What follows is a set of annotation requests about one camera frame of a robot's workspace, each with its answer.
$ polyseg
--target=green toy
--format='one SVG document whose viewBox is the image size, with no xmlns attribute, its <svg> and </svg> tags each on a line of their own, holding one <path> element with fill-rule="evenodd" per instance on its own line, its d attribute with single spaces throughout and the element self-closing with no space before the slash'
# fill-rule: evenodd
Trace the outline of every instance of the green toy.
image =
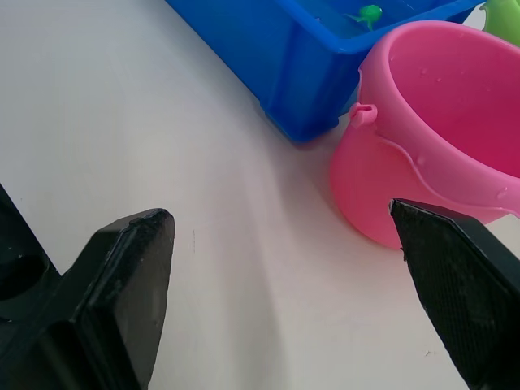
<svg viewBox="0 0 520 390">
<path fill-rule="evenodd" d="M 520 46 L 520 0 L 487 0 L 484 31 Z"/>
<path fill-rule="evenodd" d="M 372 25 L 381 19 L 383 15 L 383 10 L 375 5 L 364 6 L 359 10 L 359 16 L 353 16 L 349 14 L 345 14 L 344 16 L 348 16 L 349 18 L 354 19 L 358 23 L 366 22 L 366 26 L 369 30 L 372 31 Z"/>
</svg>

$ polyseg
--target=pink bucket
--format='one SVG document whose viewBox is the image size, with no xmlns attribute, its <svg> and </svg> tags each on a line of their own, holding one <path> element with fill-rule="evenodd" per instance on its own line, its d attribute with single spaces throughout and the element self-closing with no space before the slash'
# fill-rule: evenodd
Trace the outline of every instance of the pink bucket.
<svg viewBox="0 0 520 390">
<path fill-rule="evenodd" d="M 401 243 L 396 197 L 472 215 L 520 215 L 520 49 L 485 32 L 423 21 L 391 31 L 361 65 L 359 103 L 331 165 L 346 218 Z"/>
</svg>

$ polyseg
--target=blue plastic bin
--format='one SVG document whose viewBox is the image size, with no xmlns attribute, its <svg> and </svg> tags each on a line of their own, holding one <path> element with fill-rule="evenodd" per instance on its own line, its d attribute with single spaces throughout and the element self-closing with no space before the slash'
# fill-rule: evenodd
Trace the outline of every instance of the blue plastic bin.
<svg viewBox="0 0 520 390">
<path fill-rule="evenodd" d="M 334 128 L 358 67 L 391 28 L 412 20 L 462 23 L 482 0 L 167 0 L 258 97 L 294 141 Z M 375 4 L 370 32 L 344 17 Z"/>
</svg>

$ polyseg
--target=bucket handle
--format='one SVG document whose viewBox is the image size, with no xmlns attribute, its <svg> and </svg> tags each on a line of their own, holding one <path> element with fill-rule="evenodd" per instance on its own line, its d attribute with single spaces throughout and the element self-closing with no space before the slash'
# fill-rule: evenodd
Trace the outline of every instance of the bucket handle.
<svg viewBox="0 0 520 390">
<path fill-rule="evenodd" d="M 377 118 L 377 107 L 374 104 L 354 103 L 349 110 L 350 124 L 355 128 L 373 124 Z"/>
</svg>

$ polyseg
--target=white surface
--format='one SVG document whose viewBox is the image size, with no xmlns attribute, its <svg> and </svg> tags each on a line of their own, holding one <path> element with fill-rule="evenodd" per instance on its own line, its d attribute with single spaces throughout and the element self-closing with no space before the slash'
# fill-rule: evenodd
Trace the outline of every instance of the white surface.
<svg viewBox="0 0 520 390">
<path fill-rule="evenodd" d="M 0 181 L 61 271 L 114 219 L 175 216 L 151 390 L 466 388 L 401 254 L 333 206 L 342 127 L 290 145 L 163 0 L 0 0 L 0 53 Z"/>
</svg>

